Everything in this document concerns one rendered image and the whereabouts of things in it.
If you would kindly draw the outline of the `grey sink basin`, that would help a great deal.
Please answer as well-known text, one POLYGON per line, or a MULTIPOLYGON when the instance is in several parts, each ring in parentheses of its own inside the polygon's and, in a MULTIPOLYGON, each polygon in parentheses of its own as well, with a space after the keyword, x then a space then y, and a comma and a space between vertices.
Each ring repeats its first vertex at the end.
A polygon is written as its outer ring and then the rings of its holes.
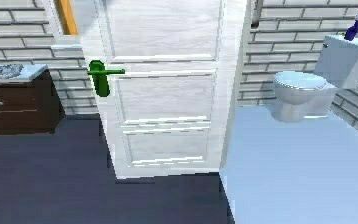
POLYGON ((10 79, 21 75, 23 64, 6 64, 0 66, 0 79, 10 79))

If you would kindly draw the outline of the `white toilet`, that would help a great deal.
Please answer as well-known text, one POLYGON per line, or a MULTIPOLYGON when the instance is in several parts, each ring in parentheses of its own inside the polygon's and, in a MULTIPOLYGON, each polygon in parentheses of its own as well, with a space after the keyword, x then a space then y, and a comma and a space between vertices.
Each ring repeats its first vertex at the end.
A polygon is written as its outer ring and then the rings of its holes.
POLYGON ((358 87, 358 38, 326 35, 312 73, 281 71, 273 76, 276 101, 271 115, 280 122, 327 116, 334 96, 358 87))

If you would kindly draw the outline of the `blue spray bottle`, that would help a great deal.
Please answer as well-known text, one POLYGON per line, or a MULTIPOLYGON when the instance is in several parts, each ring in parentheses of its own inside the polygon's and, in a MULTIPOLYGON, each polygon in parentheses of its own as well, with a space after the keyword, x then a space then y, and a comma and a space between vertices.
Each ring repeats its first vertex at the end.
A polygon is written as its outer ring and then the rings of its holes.
POLYGON ((352 41, 358 33, 358 19, 355 20, 354 24, 346 30, 344 39, 352 41))

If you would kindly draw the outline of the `dark brown vanity cabinet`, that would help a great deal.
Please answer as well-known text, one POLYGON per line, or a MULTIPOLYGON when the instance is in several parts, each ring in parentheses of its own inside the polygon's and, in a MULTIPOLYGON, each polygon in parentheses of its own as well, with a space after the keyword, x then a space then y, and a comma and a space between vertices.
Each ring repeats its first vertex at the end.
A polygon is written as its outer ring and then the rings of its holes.
POLYGON ((52 134, 64 117, 47 65, 24 65, 20 76, 0 79, 0 135, 52 134))

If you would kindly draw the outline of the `white panelled room door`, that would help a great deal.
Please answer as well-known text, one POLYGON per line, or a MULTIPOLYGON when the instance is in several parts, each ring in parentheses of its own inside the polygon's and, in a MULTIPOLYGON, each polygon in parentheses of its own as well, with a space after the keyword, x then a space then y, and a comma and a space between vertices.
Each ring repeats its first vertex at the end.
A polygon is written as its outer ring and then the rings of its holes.
POLYGON ((87 61, 119 179, 219 170, 228 145, 248 0, 80 0, 87 61))

